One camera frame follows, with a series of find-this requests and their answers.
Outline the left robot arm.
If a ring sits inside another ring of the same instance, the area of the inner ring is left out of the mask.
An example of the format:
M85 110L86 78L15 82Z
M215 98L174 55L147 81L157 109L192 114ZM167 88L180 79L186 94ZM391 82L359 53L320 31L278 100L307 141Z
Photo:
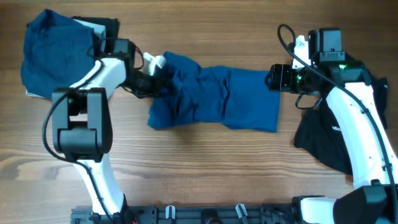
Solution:
M108 100L122 87L137 98L155 97L166 59L152 56L128 39L115 39L110 52L89 47L95 66L78 82L52 93L42 127L46 150L73 164L91 197L89 208L72 211L72 223L135 223L110 164L113 128Z

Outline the black shirt with logo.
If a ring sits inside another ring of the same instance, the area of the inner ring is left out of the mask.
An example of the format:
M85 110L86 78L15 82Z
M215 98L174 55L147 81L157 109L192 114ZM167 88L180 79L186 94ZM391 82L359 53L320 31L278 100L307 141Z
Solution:
M294 137L294 146L308 151L322 164L352 175L352 167L340 125L326 103L326 97L334 88L326 83L326 91L321 93L322 101L315 109L302 113L302 120Z

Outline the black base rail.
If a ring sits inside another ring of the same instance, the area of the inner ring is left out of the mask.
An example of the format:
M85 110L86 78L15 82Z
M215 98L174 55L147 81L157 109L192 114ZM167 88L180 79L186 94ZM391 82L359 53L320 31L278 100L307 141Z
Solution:
M129 207L108 218L90 208L72 210L71 223L137 223L137 224L272 224L297 223L289 204L247 206L239 203L227 207Z

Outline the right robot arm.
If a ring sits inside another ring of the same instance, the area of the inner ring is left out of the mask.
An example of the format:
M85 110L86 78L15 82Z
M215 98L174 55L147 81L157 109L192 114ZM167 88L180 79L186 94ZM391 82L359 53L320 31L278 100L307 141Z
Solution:
M337 28L294 35L283 48L292 62L271 66L268 89L318 95L326 103L342 133L354 185L341 198L297 197L297 222L396 223L397 156L376 108L369 70L343 50Z

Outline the blue polo shirt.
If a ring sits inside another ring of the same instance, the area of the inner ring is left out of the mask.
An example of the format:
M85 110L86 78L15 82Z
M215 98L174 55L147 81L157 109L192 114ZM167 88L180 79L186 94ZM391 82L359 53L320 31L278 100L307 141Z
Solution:
M193 123L221 123L229 129L278 130L280 93L265 84L266 70L202 67L165 52L165 85L153 100L147 124L166 129Z

